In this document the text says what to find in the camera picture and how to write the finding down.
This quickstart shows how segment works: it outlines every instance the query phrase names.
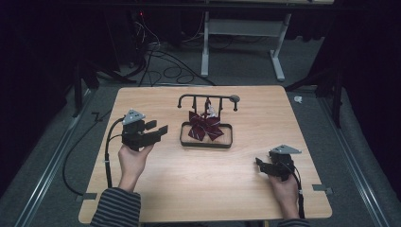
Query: light wood surface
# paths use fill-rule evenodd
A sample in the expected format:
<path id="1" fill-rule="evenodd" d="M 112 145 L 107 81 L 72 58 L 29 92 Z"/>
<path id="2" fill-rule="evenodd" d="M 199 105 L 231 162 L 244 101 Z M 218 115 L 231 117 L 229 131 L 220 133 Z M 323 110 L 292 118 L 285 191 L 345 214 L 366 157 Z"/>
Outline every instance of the light wood surface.
<path id="1" fill-rule="evenodd" d="M 190 148 L 180 143 L 181 125 L 188 120 L 192 97 L 184 94 L 240 97 L 238 111 L 234 103 L 223 99 L 221 123 L 233 126 L 230 148 Z M 218 100 L 211 99 L 215 109 Z M 203 110 L 204 99 L 198 99 Z M 260 173 L 254 158 L 268 162 L 271 148 L 288 145 L 302 151 L 291 155 L 302 177 L 307 218 L 328 218 L 331 208 L 324 192 L 313 191 L 320 184 L 304 137 L 281 86 L 237 87 L 159 87 L 123 88 L 118 92 L 110 122 L 96 159 L 87 193 L 97 193 L 96 200 L 85 200 L 79 220 L 91 221 L 98 199 L 107 188 L 105 176 L 105 139 L 112 123 L 130 108 L 145 114 L 145 121 L 157 120 L 158 127 L 168 125 L 150 153 L 147 167 L 135 191 L 142 196 L 141 222 L 247 220 L 281 218 L 268 176 Z M 113 134 L 122 132 L 118 124 Z M 118 185 L 120 167 L 117 152 L 120 138 L 110 143 L 113 185 Z"/>

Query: metal rail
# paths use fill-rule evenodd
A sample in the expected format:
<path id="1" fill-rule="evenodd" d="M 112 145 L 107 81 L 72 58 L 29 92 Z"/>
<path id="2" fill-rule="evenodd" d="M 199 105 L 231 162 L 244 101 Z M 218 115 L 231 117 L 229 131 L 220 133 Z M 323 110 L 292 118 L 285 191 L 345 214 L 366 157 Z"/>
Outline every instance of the metal rail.
<path id="1" fill-rule="evenodd" d="M 49 164 L 47 165 L 47 168 L 44 171 L 44 174 L 42 175 L 41 179 L 38 181 L 36 184 L 35 189 L 32 192 L 32 195 L 29 198 L 29 201 L 26 203 L 26 206 L 23 210 L 23 212 L 20 214 L 20 217 L 18 217 L 16 223 L 14 226 L 29 226 L 30 222 L 33 220 L 36 211 L 38 210 L 39 206 L 42 203 L 42 200 L 44 199 L 44 195 L 47 192 L 47 189 L 51 185 L 54 176 L 57 173 L 57 170 L 59 169 L 59 166 L 61 165 L 66 153 L 68 150 L 65 150 L 71 136 L 73 135 L 78 122 L 80 121 L 80 118 L 82 114 L 85 112 L 86 107 L 92 100 L 95 92 L 90 91 L 89 89 L 86 90 L 85 93 L 85 99 L 83 103 L 83 108 L 82 111 L 73 118 L 71 121 L 70 125 L 68 126 L 66 132 L 62 136 L 54 154 L 53 157 L 51 158 Z"/>
<path id="2" fill-rule="evenodd" d="M 134 9 L 180 9 L 195 11 L 263 11 L 275 13 L 292 13 L 292 12 L 325 12 L 325 13 L 356 13 L 365 11 L 367 6 L 343 7 L 335 4 L 309 4 L 305 3 L 133 3 L 133 2 L 85 2 L 85 1 L 60 1 L 67 7 L 80 8 L 134 8 Z"/>
<path id="3" fill-rule="evenodd" d="M 327 103 L 327 100 L 325 98 L 318 98 L 318 100 L 319 104 L 321 105 L 321 108 L 323 109 L 325 115 L 327 116 L 328 121 L 330 122 L 331 127 L 333 128 L 333 131 L 337 136 L 337 139 L 340 142 L 345 163 L 347 164 L 348 169 L 350 170 L 351 176 L 354 179 L 354 182 L 357 186 L 360 196 L 365 202 L 365 205 L 368 209 L 368 212 L 371 215 L 373 222 L 375 223 L 375 226 L 390 227 L 390 224 L 387 221 L 383 213 L 383 210 L 378 204 L 378 201 L 375 197 L 375 193 L 372 190 L 369 183 L 367 182 L 362 170 L 360 169 L 359 164 L 357 163 L 357 159 L 355 158 L 351 148 L 349 147 L 342 131 L 337 128 L 336 124 L 331 118 L 331 111 L 329 104 Z"/>

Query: human hand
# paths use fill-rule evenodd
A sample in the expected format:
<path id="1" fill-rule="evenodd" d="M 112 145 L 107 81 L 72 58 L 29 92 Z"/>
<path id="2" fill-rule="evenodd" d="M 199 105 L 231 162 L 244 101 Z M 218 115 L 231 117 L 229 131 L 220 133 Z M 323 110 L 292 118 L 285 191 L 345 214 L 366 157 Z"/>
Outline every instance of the human hand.
<path id="1" fill-rule="evenodd" d="M 145 169 L 149 153 L 154 145 L 144 147 L 141 151 L 134 151 L 126 145 L 122 145 L 118 151 L 118 159 L 121 165 L 121 180 L 119 188 L 133 192 L 136 183 Z"/>
<path id="2" fill-rule="evenodd" d="M 273 186 L 274 196 L 280 204 L 283 219 L 299 218 L 298 184 L 294 176 L 289 175 L 288 180 L 282 182 L 280 178 L 269 175 L 269 180 Z"/>

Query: striped sleeve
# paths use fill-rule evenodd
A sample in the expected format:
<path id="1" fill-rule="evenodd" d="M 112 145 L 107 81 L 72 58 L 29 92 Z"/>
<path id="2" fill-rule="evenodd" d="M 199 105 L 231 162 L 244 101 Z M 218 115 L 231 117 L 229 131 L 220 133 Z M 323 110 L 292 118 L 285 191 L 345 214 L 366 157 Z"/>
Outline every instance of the striped sleeve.
<path id="1" fill-rule="evenodd" d="M 288 219 L 278 223 L 277 227 L 310 227 L 310 224 L 305 219 Z"/>
<path id="2" fill-rule="evenodd" d="M 91 226 L 138 226 L 141 196 L 121 188 L 104 190 L 100 197 Z"/>

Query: person's right hand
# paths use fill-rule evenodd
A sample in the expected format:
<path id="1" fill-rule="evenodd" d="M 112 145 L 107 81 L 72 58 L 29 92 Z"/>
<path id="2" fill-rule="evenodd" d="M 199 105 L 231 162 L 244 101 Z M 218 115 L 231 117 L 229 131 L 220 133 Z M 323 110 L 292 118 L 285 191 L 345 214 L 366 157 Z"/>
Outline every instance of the person's right hand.
<path id="1" fill-rule="evenodd" d="M 283 219 L 299 218 L 298 213 L 298 184 L 292 175 L 282 182 L 281 178 L 269 175 L 274 196 L 280 204 Z"/>

